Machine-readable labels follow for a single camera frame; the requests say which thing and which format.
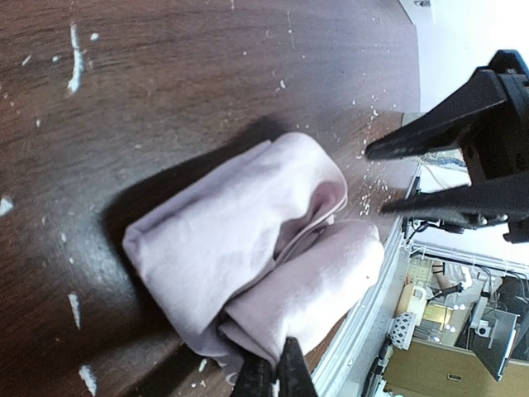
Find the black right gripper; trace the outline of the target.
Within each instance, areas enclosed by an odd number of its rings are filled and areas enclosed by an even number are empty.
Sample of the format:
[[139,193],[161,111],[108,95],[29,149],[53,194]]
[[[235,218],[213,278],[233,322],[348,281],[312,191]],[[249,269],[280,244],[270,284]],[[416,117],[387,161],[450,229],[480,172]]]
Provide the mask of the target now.
[[386,203],[380,212],[465,228],[506,223],[504,240],[526,243],[528,68],[517,51],[497,51],[430,112],[368,144],[365,155],[394,160],[457,147],[457,140],[471,185]]

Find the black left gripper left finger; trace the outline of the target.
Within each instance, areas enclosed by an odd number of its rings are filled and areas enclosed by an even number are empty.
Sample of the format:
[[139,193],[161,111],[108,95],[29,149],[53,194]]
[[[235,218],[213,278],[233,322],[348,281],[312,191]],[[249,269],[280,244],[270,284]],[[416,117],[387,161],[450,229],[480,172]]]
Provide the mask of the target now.
[[236,380],[233,397],[270,397],[275,380],[275,372],[267,360],[248,355]]

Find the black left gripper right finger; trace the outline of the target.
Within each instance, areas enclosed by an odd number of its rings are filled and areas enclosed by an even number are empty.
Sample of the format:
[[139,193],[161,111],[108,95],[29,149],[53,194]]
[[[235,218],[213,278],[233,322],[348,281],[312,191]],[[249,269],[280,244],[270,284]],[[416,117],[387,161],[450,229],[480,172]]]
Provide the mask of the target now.
[[287,337],[277,367],[280,397],[317,397],[298,340]]

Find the pink and cream underwear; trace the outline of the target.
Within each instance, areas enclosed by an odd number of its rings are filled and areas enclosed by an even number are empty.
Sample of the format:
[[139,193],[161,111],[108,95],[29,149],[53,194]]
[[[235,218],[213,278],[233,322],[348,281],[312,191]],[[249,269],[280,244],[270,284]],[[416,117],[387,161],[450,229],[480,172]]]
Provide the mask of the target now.
[[236,382],[246,354],[315,348],[376,284],[378,228],[336,220],[346,178],[312,137],[283,134],[203,176],[125,231],[122,246],[183,342]]

